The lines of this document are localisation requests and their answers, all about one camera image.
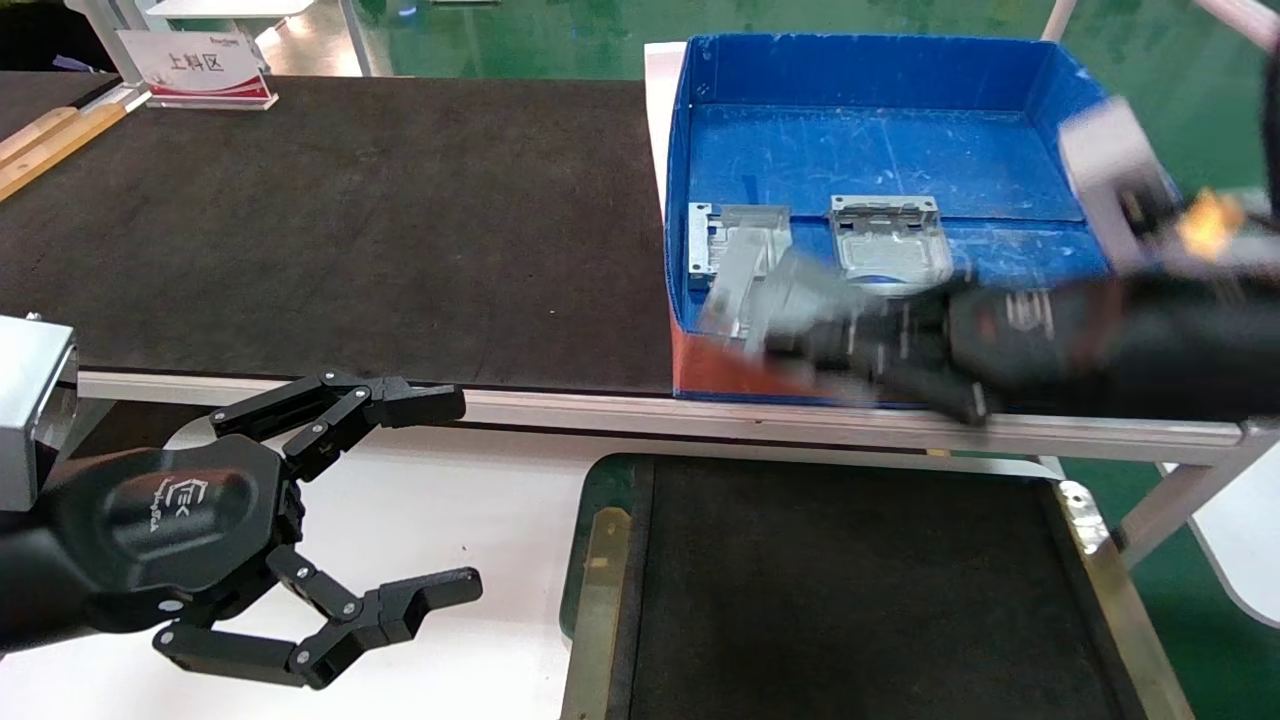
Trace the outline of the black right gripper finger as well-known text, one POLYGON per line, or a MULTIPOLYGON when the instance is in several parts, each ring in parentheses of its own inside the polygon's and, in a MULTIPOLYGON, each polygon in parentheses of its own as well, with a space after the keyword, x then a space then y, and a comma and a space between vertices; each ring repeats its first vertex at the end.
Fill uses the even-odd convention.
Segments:
POLYGON ((864 345, 851 334, 771 334, 764 364, 788 379, 847 398, 896 398, 920 404, 969 427, 984 427, 992 414, 984 386, 946 363, 918 363, 890 351, 886 342, 864 345))
POLYGON ((906 295, 887 295, 852 290, 842 299, 828 333, 835 348, 856 348, 874 343, 908 347, 950 346, 948 311, 956 290, 923 290, 906 295))

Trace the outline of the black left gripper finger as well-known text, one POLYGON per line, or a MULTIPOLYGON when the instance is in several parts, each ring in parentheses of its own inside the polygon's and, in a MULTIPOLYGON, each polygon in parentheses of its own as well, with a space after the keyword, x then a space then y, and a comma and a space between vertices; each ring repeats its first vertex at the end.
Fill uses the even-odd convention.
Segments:
POLYGON ((323 691, 367 652, 413 641, 431 611, 483 596, 474 568, 385 583, 357 597, 289 546, 273 550, 265 564, 324 616, 316 633, 291 643, 221 632, 209 618, 164 626, 154 648, 188 673, 323 691))
POLYGON ((466 409, 458 386, 325 372, 220 407, 210 420, 219 438, 259 443, 297 430, 282 447, 285 475, 311 482, 378 428, 440 427, 461 420, 466 409))

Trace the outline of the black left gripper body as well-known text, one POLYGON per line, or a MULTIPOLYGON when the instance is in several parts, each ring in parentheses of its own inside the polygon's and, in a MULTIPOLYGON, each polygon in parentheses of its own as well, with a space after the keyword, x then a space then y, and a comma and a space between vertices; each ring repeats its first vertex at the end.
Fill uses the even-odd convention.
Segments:
POLYGON ((305 507, 279 454, 244 437, 70 462, 45 498, 76 620, 123 634, 246 610, 300 542, 305 507))

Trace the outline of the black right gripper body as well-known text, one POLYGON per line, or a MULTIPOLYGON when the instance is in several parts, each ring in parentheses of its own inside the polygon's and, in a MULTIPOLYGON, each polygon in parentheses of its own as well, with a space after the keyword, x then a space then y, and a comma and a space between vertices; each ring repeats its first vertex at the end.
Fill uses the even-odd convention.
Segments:
POLYGON ((954 365, 1011 401, 1082 395, 1105 375, 1105 348, 1123 319, 1114 282, 1051 290, 973 287, 951 295, 954 365))

